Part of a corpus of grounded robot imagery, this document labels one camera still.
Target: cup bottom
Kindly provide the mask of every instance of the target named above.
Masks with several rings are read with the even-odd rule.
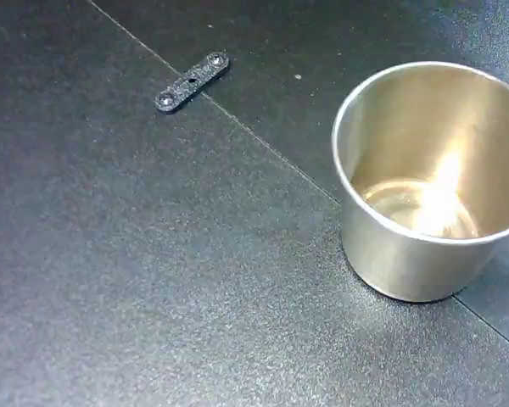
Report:
[[[361,196],[378,213],[412,231],[448,239],[479,237],[474,218],[452,186],[389,180],[367,188]]]

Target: black plastic bracket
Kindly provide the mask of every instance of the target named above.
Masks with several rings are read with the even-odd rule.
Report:
[[[175,113],[211,81],[224,74],[229,66],[230,59],[225,53],[210,53],[159,93],[155,99],[156,107],[164,113]]]

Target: screw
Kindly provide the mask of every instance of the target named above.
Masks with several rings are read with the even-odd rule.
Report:
[[[224,62],[224,58],[218,53],[214,53],[213,55],[210,56],[210,61],[213,65],[218,66]]]
[[[173,96],[171,96],[169,93],[166,93],[160,96],[160,102],[164,106],[171,106],[173,104]]]

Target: cup rim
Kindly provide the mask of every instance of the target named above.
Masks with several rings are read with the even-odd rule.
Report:
[[[339,107],[338,113],[333,121],[332,126],[332,154],[333,154],[333,163],[336,167],[336,171],[338,172],[339,180],[341,181],[341,185],[345,188],[345,191],[355,200],[356,204],[368,215],[370,215],[374,220],[376,220],[380,225],[385,227],[386,229],[397,233],[399,235],[409,237],[411,239],[420,240],[424,242],[430,243],[438,243],[442,245],[450,245],[450,246],[472,246],[478,244],[485,244],[497,241],[503,237],[509,236],[509,227],[498,231],[496,233],[492,233],[483,237],[474,237],[467,239],[449,239],[446,237],[434,237],[419,233],[417,231],[413,231],[405,226],[398,224],[397,222],[387,218],[386,216],[378,213],[374,208],[368,205],[360,196],[360,194],[353,188],[351,185],[348,176],[345,174],[341,160],[339,159],[338,152],[338,129],[340,124],[343,121],[343,117],[351,103],[358,97],[360,93],[362,93],[367,87],[369,87],[373,82],[379,80],[380,78],[394,73],[398,70],[403,70],[407,68],[415,68],[415,67],[423,67],[423,66],[442,66],[445,68],[452,68],[456,70],[465,70],[468,72],[472,72],[476,75],[480,75],[489,81],[493,81],[498,83],[500,86],[503,86],[507,91],[509,91],[509,84],[504,82],[495,76],[487,74],[482,70],[477,70],[475,68],[471,68],[462,64],[454,64],[451,62],[440,62],[440,61],[418,61],[418,62],[410,62],[406,64],[399,64],[395,66],[391,66],[385,70],[380,70],[379,72],[369,76],[366,78],[360,85],[355,87],[352,92],[350,92],[344,101],[341,103]]]

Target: stainless steel cup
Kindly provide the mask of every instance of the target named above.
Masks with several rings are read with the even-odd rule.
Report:
[[[464,288],[509,237],[509,85],[419,62],[362,82],[333,124],[342,240],[356,273],[390,297]]]

